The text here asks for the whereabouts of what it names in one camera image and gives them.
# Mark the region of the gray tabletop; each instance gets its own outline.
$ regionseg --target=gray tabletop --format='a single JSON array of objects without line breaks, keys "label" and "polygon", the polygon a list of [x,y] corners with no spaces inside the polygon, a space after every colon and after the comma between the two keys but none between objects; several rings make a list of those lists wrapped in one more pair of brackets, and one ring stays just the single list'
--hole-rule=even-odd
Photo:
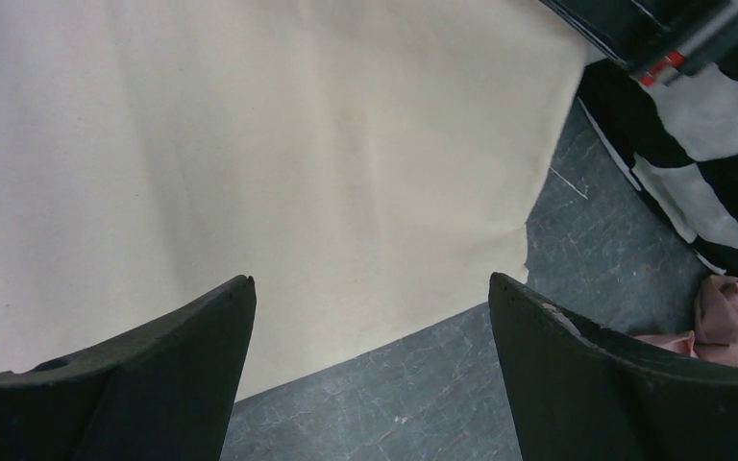
[{"label": "gray tabletop", "polygon": [[[528,285],[557,303],[624,332],[690,327],[707,271],[578,104],[528,234]],[[521,459],[486,307],[237,403],[221,459]]]}]

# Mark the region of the black and white checkered cloth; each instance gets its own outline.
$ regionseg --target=black and white checkered cloth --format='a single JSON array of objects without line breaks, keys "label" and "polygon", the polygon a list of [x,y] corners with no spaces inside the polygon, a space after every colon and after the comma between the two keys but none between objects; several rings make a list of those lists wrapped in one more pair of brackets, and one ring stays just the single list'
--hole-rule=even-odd
[{"label": "black and white checkered cloth", "polygon": [[652,209],[708,267],[738,277],[738,50],[651,89],[600,61],[586,69],[579,97]]}]

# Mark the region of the pink cloth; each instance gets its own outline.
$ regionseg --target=pink cloth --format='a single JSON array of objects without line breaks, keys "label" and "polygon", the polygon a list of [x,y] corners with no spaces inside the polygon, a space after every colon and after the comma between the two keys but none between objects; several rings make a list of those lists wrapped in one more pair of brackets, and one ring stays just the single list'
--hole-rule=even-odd
[{"label": "pink cloth", "polygon": [[636,339],[668,351],[738,367],[738,279],[712,276],[695,299],[695,330]]}]

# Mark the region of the white scratch mark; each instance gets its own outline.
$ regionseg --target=white scratch mark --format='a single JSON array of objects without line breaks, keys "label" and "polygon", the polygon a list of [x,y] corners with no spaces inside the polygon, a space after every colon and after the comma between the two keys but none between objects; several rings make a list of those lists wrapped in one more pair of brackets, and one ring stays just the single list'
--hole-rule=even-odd
[{"label": "white scratch mark", "polygon": [[562,181],[566,182],[566,183],[567,183],[567,185],[569,185],[569,186],[570,186],[570,187],[571,187],[571,188],[572,188],[573,190],[575,190],[575,191],[576,191],[576,193],[577,193],[577,194],[579,194],[579,195],[580,195],[581,197],[583,197],[583,198],[584,198],[584,200],[590,200],[590,199],[588,199],[588,198],[587,198],[587,196],[586,196],[586,195],[584,195],[584,194],[583,194],[583,193],[582,193],[582,192],[581,192],[580,190],[576,189],[576,187],[575,187],[575,186],[573,185],[573,183],[572,183],[572,182],[569,182],[569,181],[567,181],[567,179],[566,179],[566,178],[564,178],[563,176],[559,175],[559,174],[558,174],[558,172],[557,172],[557,171],[555,171],[555,168],[553,168],[553,167],[550,167],[550,171],[552,171],[552,172],[553,172],[553,174],[554,174],[554,175],[556,175],[556,176],[558,176],[558,177],[559,177],[559,178],[560,178],[560,179],[561,179]]}]

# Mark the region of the cream fabric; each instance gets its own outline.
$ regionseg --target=cream fabric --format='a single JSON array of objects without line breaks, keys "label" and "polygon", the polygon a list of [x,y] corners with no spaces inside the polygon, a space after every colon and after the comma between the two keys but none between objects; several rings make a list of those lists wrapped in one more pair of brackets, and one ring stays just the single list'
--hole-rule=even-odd
[{"label": "cream fabric", "polygon": [[0,1],[0,371],[245,273],[242,398],[525,279],[585,59],[535,0]]}]

